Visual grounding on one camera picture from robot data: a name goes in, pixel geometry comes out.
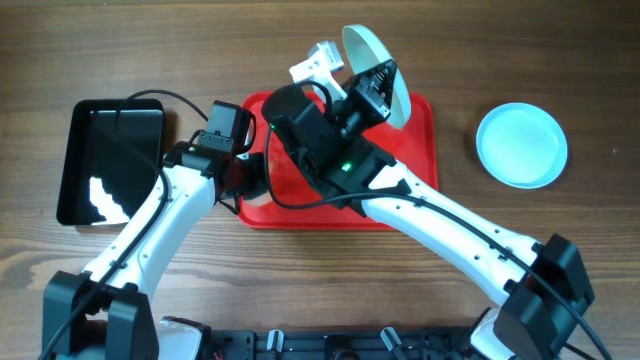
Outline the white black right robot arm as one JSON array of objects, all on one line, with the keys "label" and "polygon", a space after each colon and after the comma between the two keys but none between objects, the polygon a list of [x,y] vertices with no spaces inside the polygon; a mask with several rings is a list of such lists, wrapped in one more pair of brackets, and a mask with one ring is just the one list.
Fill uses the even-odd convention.
[{"label": "white black right robot arm", "polygon": [[466,274],[492,301],[469,343],[487,359],[555,359],[595,294],[577,247],[501,228],[425,184],[366,139],[392,113],[398,69],[385,61],[352,76],[346,96],[319,107],[301,83],[273,92],[262,107],[269,134],[321,204],[348,207],[414,238]]}]

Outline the light blue plate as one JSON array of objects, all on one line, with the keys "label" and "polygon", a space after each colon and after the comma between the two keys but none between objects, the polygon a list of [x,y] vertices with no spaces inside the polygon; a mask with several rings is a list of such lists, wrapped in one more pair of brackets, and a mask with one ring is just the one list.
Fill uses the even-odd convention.
[{"label": "light blue plate", "polygon": [[[364,25],[344,26],[342,40],[354,74],[393,59],[382,41]],[[387,123],[397,129],[403,128],[410,119],[411,111],[409,91],[400,69],[397,69],[393,85],[391,115]]]},{"label": "light blue plate", "polygon": [[506,103],[490,110],[479,123],[475,144],[487,172],[518,189],[553,183],[569,160],[562,127],[548,112],[528,103]]}]

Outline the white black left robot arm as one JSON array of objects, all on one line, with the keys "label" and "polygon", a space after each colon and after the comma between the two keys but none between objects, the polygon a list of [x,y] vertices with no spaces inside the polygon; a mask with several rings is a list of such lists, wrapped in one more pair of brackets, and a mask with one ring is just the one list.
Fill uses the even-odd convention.
[{"label": "white black left robot arm", "polygon": [[192,227],[261,177],[250,149],[255,115],[217,101],[205,129],[153,165],[158,180],[116,239],[79,274],[57,272],[44,295],[43,359],[207,359],[208,326],[153,319],[159,281]]}]

